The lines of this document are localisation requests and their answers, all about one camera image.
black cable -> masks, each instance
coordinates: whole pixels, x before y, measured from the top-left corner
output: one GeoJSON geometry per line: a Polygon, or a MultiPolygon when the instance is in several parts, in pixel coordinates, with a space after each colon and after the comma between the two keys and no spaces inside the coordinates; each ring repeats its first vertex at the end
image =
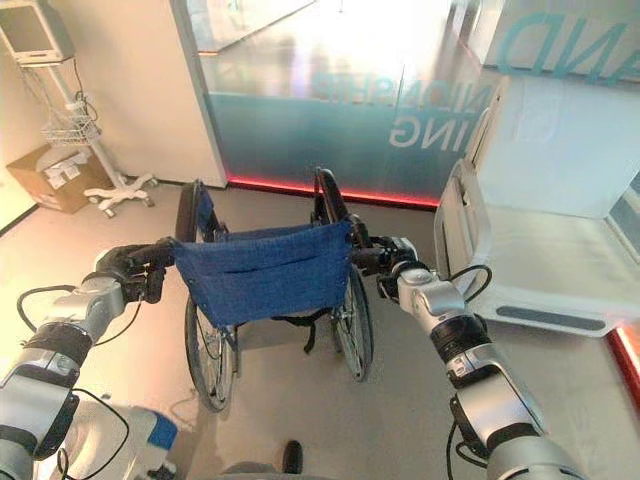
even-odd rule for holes
{"type": "Polygon", "coordinates": [[[58,470],[60,471],[60,473],[62,473],[61,480],[64,480],[65,478],[67,478],[67,474],[69,473],[69,454],[64,448],[58,450],[57,462],[58,470]],[[60,464],[61,457],[64,457],[64,467],[62,467],[62,465],[60,464]]]}
{"type": "Polygon", "coordinates": [[[116,333],[113,337],[111,338],[107,338],[106,340],[103,340],[102,342],[98,342],[94,345],[94,347],[99,347],[100,345],[104,345],[105,343],[109,343],[114,341],[116,338],[118,338],[120,335],[122,335],[124,332],[126,332],[127,330],[129,330],[129,327],[131,325],[133,325],[133,322],[136,321],[136,318],[138,318],[138,313],[140,312],[140,307],[142,306],[142,300],[140,300],[138,302],[138,306],[136,307],[136,311],[133,312],[133,317],[131,317],[131,320],[129,320],[129,323],[127,323],[127,326],[124,327],[122,330],[120,330],[118,333],[116,333]]]}
{"type": "Polygon", "coordinates": [[[76,79],[78,80],[78,86],[80,87],[80,92],[82,93],[82,97],[84,98],[84,87],[82,86],[82,80],[80,79],[80,74],[78,74],[78,62],[76,61],[76,57],[73,57],[73,71],[76,74],[76,79]]]}
{"type": "MultiPolygon", "coordinates": [[[[20,315],[20,318],[25,323],[25,325],[29,327],[29,329],[32,332],[35,332],[37,330],[36,326],[33,324],[33,322],[31,322],[31,320],[29,320],[29,317],[27,317],[27,314],[25,313],[24,308],[22,307],[24,300],[30,295],[33,295],[35,293],[51,292],[56,290],[73,292],[75,289],[76,287],[73,285],[52,285],[50,287],[39,287],[39,288],[32,288],[31,290],[27,290],[22,295],[20,295],[18,297],[18,300],[16,301],[16,309],[18,310],[18,315],[20,315]]],[[[122,335],[124,332],[129,330],[129,327],[131,327],[131,325],[133,325],[133,322],[136,321],[136,318],[138,318],[138,313],[140,312],[141,306],[142,306],[142,300],[138,302],[138,306],[136,307],[136,311],[133,313],[133,317],[131,318],[131,320],[129,320],[129,323],[127,323],[127,325],[122,330],[116,333],[113,337],[103,340],[102,342],[96,343],[94,347],[99,347],[100,345],[104,345],[106,343],[112,342],[113,340],[118,338],[120,335],[122,335]]]]}
{"type": "Polygon", "coordinates": [[[489,327],[487,326],[487,321],[484,319],[484,317],[481,317],[480,315],[478,315],[476,313],[476,318],[478,320],[480,320],[480,323],[482,324],[482,329],[484,330],[484,333],[489,333],[489,327]]]}
{"type": "Polygon", "coordinates": [[[455,419],[451,424],[451,431],[449,432],[449,438],[447,438],[447,477],[449,480],[453,480],[453,469],[451,468],[451,445],[453,444],[453,435],[456,433],[456,427],[458,424],[455,419]]]}
{"type": "Polygon", "coordinates": [[[87,115],[89,115],[89,109],[91,109],[94,115],[90,115],[91,119],[94,122],[98,121],[99,115],[96,108],[87,100],[87,96],[84,93],[84,86],[82,85],[82,79],[80,78],[80,74],[78,73],[78,62],[76,61],[76,57],[73,57],[73,71],[76,74],[76,80],[78,80],[78,86],[80,90],[76,92],[76,101],[80,100],[84,104],[84,110],[87,115]]]}
{"type": "Polygon", "coordinates": [[[37,330],[36,326],[31,322],[31,320],[29,320],[29,317],[27,317],[27,314],[24,312],[24,308],[22,307],[22,303],[24,302],[24,300],[35,293],[52,292],[56,290],[73,292],[75,289],[76,287],[73,285],[51,285],[50,287],[38,287],[27,290],[22,295],[20,295],[18,297],[18,300],[16,301],[16,309],[18,310],[18,315],[20,315],[20,318],[25,323],[25,325],[29,327],[29,330],[35,332],[37,330]]]}
{"type": "Polygon", "coordinates": [[[58,450],[58,459],[57,459],[58,460],[58,471],[60,473],[62,473],[61,480],[66,480],[67,478],[69,480],[89,480],[90,478],[95,477],[100,472],[102,472],[105,468],[107,468],[109,466],[109,464],[113,461],[113,459],[116,458],[118,453],[120,453],[120,450],[122,450],[122,447],[124,447],[124,444],[127,443],[127,439],[129,438],[129,430],[130,430],[129,429],[129,424],[122,417],[122,415],[120,415],[113,407],[111,407],[111,405],[109,405],[108,403],[106,403],[102,399],[98,398],[93,393],[89,392],[88,390],[85,390],[83,388],[72,388],[71,391],[72,392],[81,392],[81,393],[84,393],[85,395],[89,395],[96,402],[100,403],[103,407],[107,408],[111,413],[113,413],[116,417],[118,417],[118,419],[122,422],[122,424],[124,425],[124,428],[126,430],[126,432],[124,434],[124,438],[122,439],[122,442],[120,442],[120,445],[118,446],[116,451],[113,452],[113,455],[111,455],[111,457],[109,457],[109,460],[107,460],[98,470],[93,472],[91,475],[87,475],[86,477],[74,478],[71,475],[69,475],[69,455],[67,454],[67,452],[66,452],[66,450],[64,448],[61,448],[60,450],[58,450]],[[62,462],[61,462],[61,458],[62,457],[64,457],[64,459],[65,459],[65,465],[64,466],[62,465],[62,462]]]}
{"type": "Polygon", "coordinates": [[[476,298],[478,295],[480,295],[482,292],[484,292],[486,290],[486,288],[491,283],[491,280],[493,279],[493,272],[491,271],[491,269],[489,267],[487,267],[486,265],[471,265],[470,267],[464,268],[464,269],[460,270],[459,272],[454,273],[453,275],[451,275],[451,277],[449,277],[449,281],[452,282],[456,278],[459,278],[462,275],[465,275],[465,274],[467,274],[469,272],[473,272],[474,270],[484,270],[485,273],[487,274],[487,277],[485,278],[484,283],[482,284],[482,286],[478,290],[476,290],[473,293],[473,295],[471,295],[471,296],[469,296],[469,298],[465,299],[466,302],[470,302],[471,300],[473,300],[474,298],[476,298]]]}
{"type": "Polygon", "coordinates": [[[467,447],[467,444],[464,442],[460,442],[456,445],[456,453],[458,454],[458,456],[463,459],[465,462],[469,462],[472,465],[475,465],[476,467],[480,467],[480,468],[487,468],[487,463],[486,462],[482,462],[480,460],[476,460],[475,458],[470,457],[469,455],[467,455],[466,453],[464,453],[462,451],[462,447],[467,447]]]}

wheelchair armrest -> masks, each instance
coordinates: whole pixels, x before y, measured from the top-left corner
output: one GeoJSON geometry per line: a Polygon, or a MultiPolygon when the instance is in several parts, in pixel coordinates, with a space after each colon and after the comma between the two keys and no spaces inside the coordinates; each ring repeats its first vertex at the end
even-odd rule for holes
{"type": "Polygon", "coordinates": [[[181,242],[195,242],[196,240],[198,197],[197,181],[182,186],[175,231],[176,239],[181,242]]]}
{"type": "Polygon", "coordinates": [[[220,228],[211,197],[200,180],[182,187],[174,236],[180,242],[195,242],[198,228],[205,242],[213,241],[213,232],[220,228]]]}
{"type": "Polygon", "coordinates": [[[372,246],[367,226],[360,217],[350,214],[344,203],[336,179],[331,170],[326,168],[316,168],[314,182],[314,216],[316,220],[329,217],[330,223],[349,220],[352,226],[353,244],[356,248],[369,248],[372,246]]]}

wheelchair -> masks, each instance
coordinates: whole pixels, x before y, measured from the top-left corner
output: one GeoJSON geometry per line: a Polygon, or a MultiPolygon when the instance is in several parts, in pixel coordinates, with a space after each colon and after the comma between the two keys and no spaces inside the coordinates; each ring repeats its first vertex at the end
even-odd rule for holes
{"type": "Polygon", "coordinates": [[[371,242],[364,223],[347,210],[331,171],[316,169],[314,186],[310,223],[240,233],[218,220],[200,181],[182,189],[174,255],[189,289],[187,362],[202,402],[213,412],[230,401],[240,372],[239,328],[252,321],[308,327],[308,354],[315,322],[328,316],[336,350],[353,379],[364,382],[369,375],[373,327],[352,260],[371,242]]]}

blue wheelchair seat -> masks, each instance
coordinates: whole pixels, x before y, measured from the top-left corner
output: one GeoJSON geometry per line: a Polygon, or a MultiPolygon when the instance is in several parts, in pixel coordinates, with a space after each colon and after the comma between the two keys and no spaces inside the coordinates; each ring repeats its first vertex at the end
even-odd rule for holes
{"type": "MultiPolygon", "coordinates": [[[[198,215],[201,229],[206,218],[198,215]]],[[[195,303],[219,328],[339,306],[350,266],[350,231],[342,221],[217,232],[213,243],[176,241],[173,250],[195,303]]]]}

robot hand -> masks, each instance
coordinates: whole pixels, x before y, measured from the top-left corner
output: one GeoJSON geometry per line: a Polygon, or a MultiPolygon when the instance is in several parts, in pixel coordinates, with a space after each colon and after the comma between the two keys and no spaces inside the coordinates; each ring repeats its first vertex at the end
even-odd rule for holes
{"type": "Polygon", "coordinates": [[[72,388],[89,350],[127,303],[156,303],[170,244],[109,251],[70,295],[60,297],[0,381],[0,480],[31,480],[33,460],[54,454],[79,399],[72,388]]]}

